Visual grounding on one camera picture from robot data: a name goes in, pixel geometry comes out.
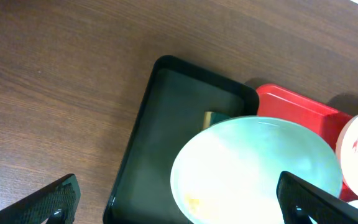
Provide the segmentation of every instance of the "red tray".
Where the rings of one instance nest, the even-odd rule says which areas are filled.
[[[352,118],[278,85],[262,85],[256,91],[260,101],[259,116],[281,118],[307,127],[321,136],[334,151],[339,133]],[[357,200],[358,196],[343,183],[339,198],[350,202]]]

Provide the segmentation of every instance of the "black tray rim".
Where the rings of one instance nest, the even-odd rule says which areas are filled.
[[[106,208],[103,212],[103,223],[104,224],[110,224],[114,223],[115,220],[111,213],[111,207],[113,205],[113,200],[115,198],[117,187],[120,183],[122,173],[124,172],[125,166],[127,164],[127,160],[129,158],[129,153],[131,151],[133,140],[136,136],[137,130],[139,128],[140,121],[143,117],[143,113],[145,110],[145,106],[147,104],[147,100],[149,99],[149,95],[152,89],[152,85],[155,81],[156,74],[161,69],[169,69],[174,72],[187,75],[191,78],[195,78],[199,81],[208,83],[210,85],[216,86],[222,90],[231,92],[235,95],[237,95],[239,98],[244,100],[244,110],[243,114],[239,114],[239,116],[247,116],[247,115],[256,115],[259,107],[259,97],[257,92],[242,83],[236,82],[234,80],[231,80],[229,78],[223,77],[221,75],[218,75],[217,73],[210,72],[204,68],[198,67],[196,65],[193,65],[189,62],[186,62],[182,59],[179,59],[172,55],[164,55],[157,59],[157,61],[154,63],[152,73],[149,78],[149,82],[147,83],[147,87],[142,99],[142,103],[140,104],[139,112],[137,114],[134,127],[131,132],[131,136],[128,140],[128,145],[126,147],[124,156],[122,158],[121,164],[119,166],[119,170],[116,176],[116,179],[114,181],[114,185],[112,187],[110,197],[108,200],[108,203],[106,205]]]

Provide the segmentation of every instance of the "wood grain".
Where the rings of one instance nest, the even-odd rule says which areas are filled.
[[[72,172],[76,222],[101,223],[165,54],[358,106],[358,5],[348,0],[0,0],[0,209]]]

